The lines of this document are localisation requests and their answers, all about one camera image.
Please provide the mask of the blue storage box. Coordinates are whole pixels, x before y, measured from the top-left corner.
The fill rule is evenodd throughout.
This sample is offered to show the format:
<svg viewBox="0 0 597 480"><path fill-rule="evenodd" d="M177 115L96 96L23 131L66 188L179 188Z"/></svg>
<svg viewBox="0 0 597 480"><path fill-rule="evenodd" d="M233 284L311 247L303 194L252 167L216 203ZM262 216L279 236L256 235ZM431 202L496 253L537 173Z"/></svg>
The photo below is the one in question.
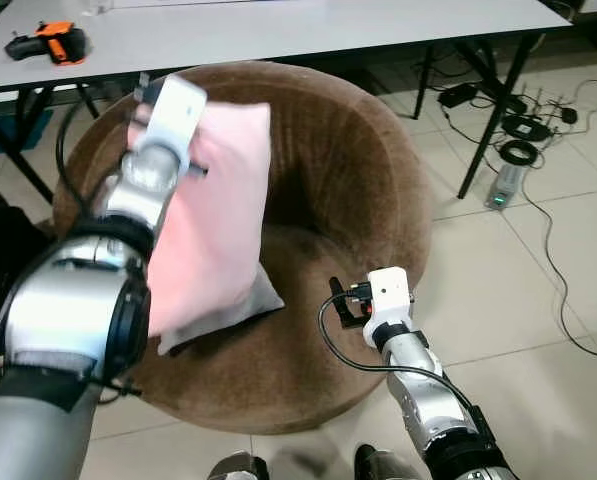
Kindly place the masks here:
<svg viewBox="0 0 597 480"><path fill-rule="evenodd" d="M42 140L43 134L45 134L46 128L50 120L54 118L52 111L45 111L39 115L37 123L29 129L29 133L25 136L25 140L22 143L23 150L30 150L38 145L39 141ZM6 140L14 141L18 140L19 134L15 132L16 120L13 114L0 115L0 133L6 138ZM0 154L4 154L4 148L0 146Z"/></svg>

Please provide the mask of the brown round velvet sofa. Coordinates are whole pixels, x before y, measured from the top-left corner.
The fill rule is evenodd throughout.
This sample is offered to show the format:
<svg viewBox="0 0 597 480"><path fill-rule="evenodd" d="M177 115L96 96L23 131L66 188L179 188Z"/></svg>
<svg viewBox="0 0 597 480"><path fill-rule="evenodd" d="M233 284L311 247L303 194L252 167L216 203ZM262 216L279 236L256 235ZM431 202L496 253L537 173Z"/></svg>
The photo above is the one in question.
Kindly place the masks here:
<svg viewBox="0 0 597 480"><path fill-rule="evenodd" d="M143 402L201 428L278 435L317 428L356 406L382 376L338 371L307 340L276 360L258 348L278 340L279 317L308 326L330 296L329 278L353 282L389 266L416 285L431 246L432 191L406 129L384 102L344 79L272 61L185 69L214 101L267 102L272 161L260 261L285 307L203 335L178 355L148 343L132 379ZM365 338L334 320L327 329L345 355L374 364Z"/></svg>

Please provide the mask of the black power adapter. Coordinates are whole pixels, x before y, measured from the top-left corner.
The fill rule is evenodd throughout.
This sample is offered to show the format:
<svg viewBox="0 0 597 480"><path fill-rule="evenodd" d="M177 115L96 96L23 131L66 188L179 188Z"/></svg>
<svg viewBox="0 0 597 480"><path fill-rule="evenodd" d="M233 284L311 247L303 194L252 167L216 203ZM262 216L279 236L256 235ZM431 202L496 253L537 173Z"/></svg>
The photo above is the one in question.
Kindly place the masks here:
<svg viewBox="0 0 597 480"><path fill-rule="evenodd" d="M443 108L455 108L455 106L462 105L463 102L476 99L481 92L481 88L476 83L454 84L454 86L444 88L439 92L438 102Z"/></svg>

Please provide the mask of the white table with black legs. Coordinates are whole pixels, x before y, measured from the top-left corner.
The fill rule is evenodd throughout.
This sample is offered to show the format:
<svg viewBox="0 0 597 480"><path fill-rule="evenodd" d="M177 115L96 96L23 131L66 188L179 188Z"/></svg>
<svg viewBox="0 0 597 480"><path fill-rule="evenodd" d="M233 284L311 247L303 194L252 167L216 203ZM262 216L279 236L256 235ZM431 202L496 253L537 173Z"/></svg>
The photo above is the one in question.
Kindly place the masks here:
<svg viewBox="0 0 597 480"><path fill-rule="evenodd" d="M7 37L41 20L70 20L86 32L82 64L7 58ZM541 33L567 20L539 0L285 0L115 8L87 15L77 0L11 0L0 13L0 92L30 90L36 120L59 84L92 83L137 72L253 59L311 58L407 44L517 35L504 86L512 86ZM23 133L0 148L45 201L46 183L22 156Z"/></svg>

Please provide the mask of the small grey electronic device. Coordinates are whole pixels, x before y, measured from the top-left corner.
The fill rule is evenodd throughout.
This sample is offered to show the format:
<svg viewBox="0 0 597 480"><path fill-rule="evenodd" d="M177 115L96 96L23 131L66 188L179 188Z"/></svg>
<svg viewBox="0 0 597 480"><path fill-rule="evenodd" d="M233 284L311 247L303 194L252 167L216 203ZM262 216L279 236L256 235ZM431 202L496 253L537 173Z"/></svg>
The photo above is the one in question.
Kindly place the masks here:
<svg viewBox="0 0 597 480"><path fill-rule="evenodd" d="M516 198L525 182L525 175L530 166L505 164L491 183L485 198L485 206L491 210L503 210Z"/></svg>

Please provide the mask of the silver left robot leg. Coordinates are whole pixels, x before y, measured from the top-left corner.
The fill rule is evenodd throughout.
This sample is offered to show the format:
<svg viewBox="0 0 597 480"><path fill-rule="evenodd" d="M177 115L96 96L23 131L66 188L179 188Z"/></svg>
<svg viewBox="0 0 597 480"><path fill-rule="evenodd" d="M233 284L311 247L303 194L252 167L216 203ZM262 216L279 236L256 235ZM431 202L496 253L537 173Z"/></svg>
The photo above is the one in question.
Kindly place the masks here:
<svg viewBox="0 0 597 480"><path fill-rule="evenodd" d="M205 480L270 480L265 460L239 451L216 463Z"/></svg>

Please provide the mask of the orange and black tool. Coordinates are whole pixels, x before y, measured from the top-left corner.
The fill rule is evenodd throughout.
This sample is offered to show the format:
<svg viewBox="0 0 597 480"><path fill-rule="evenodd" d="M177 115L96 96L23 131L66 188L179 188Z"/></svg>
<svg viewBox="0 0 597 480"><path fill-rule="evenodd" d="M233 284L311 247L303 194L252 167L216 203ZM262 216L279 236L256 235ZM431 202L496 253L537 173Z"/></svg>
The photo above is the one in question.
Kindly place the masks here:
<svg viewBox="0 0 597 480"><path fill-rule="evenodd" d="M47 56L55 65L77 65L88 55L89 40L77 24L41 22L30 35L15 35L4 47L5 54L14 61Z"/></svg>

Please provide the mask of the grey little bear pillow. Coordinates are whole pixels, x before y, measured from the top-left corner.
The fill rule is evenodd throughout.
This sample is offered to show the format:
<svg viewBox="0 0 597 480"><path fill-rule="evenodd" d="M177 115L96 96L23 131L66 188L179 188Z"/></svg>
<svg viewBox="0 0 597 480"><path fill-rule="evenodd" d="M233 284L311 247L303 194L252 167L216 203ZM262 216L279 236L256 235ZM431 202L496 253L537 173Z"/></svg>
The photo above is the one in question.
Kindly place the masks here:
<svg viewBox="0 0 597 480"><path fill-rule="evenodd" d="M271 312L284 307L283 298L275 291L261 262L257 262L253 282L239 302L217 308L206 315L197 317L192 323L162 334L157 347L158 355L178 355L194 339L220 332L220 330L234 328L244 321L271 314Z"/></svg>

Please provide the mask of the black device with antennas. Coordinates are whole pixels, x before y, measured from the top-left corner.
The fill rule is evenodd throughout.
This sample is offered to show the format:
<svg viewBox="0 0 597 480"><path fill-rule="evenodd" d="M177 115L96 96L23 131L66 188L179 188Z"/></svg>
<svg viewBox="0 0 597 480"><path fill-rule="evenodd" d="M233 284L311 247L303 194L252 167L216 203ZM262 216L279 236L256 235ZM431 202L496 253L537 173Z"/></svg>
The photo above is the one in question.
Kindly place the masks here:
<svg viewBox="0 0 597 480"><path fill-rule="evenodd" d="M539 100L514 95L507 101L507 113L500 120L504 133L516 140L544 142L563 134L563 125L573 125L580 111L563 99Z"/></svg>

